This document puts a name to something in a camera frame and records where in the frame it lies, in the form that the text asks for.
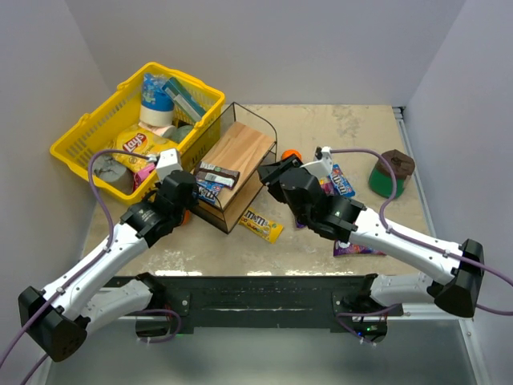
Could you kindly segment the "yellow M&M's bag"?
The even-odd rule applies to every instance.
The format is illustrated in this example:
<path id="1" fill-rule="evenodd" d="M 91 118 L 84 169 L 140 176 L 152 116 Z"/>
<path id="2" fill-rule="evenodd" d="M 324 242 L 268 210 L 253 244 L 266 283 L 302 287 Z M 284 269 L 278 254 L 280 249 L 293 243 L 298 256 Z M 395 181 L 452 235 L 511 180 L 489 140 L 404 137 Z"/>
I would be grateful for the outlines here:
<path id="1" fill-rule="evenodd" d="M 277 241 L 284 229 L 283 225 L 269 220 L 252 207 L 246 209 L 239 220 L 239 224 L 271 244 Z"/>

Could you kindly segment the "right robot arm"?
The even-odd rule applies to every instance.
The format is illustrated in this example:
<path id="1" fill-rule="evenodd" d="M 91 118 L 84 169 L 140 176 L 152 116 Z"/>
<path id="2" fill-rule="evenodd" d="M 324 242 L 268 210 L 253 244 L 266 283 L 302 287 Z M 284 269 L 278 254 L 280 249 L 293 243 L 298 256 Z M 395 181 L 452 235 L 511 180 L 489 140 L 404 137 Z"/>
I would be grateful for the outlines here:
<path id="1" fill-rule="evenodd" d="M 417 274 L 368 274 L 360 289 L 346 295 L 343 308 L 372 313 L 405 303 L 433 303 L 461 318 L 475 314 L 483 271 L 483 247 L 468 239 L 442 241 L 390 222 L 348 197 L 327 194 L 296 156 L 258 167 L 261 183 L 320 237 L 368 246 L 418 270 Z"/>

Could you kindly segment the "brown chocolate bag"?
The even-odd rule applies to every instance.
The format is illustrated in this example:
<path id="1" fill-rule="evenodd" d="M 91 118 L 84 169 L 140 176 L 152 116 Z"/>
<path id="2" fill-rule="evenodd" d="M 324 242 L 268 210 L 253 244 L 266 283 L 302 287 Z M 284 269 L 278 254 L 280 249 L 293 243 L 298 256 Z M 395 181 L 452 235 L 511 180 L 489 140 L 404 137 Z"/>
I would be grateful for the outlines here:
<path id="1" fill-rule="evenodd" d="M 199 162 L 194 171 L 200 180 L 221 184 L 228 189 L 233 189 L 240 179 L 240 172 L 206 162 Z"/>

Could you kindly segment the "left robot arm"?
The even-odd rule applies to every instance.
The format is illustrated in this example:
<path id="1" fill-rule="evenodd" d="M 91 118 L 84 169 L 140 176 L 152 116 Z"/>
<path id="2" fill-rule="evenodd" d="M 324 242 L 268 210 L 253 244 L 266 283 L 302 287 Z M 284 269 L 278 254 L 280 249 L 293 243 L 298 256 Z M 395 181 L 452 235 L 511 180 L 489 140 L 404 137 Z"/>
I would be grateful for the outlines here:
<path id="1" fill-rule="evenodd" d="M 73 355 L 89 334 L 132 313 L 143 312 L 161 289 L 144 278 L 101 294 L 103 286 L 128 262 L 182 224 L 198 202 L 196 178 L 174 171 L 160 183 L 152 199 L 128 208 L 107 238 L 66 274 L 37 290 L 18 296 L 22 329 L 55 362 Z"/>

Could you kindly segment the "blue M&M's bag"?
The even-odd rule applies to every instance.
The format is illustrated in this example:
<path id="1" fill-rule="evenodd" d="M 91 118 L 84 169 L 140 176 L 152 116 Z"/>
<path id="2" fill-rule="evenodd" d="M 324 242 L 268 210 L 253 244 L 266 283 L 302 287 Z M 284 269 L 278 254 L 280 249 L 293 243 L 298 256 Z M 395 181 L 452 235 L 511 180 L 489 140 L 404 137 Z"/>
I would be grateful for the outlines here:
<path id="1" fill-rule="evenodd" d="M 333 164 L 332 171 L 329 175 L 333 185 L 333 190 L 343 197 L 354 197 L 355 191 L 350 182 L 345 178 L 344 173 L 338 164 Z"/>
<path id="2" fill-rule="evenodd" d="M 223 185 L 207 180 L 197 180 L 196 183 L 198 185 L 199 198 L 202 201 L 215 204 L 218 194 L 223 189 Z"/>

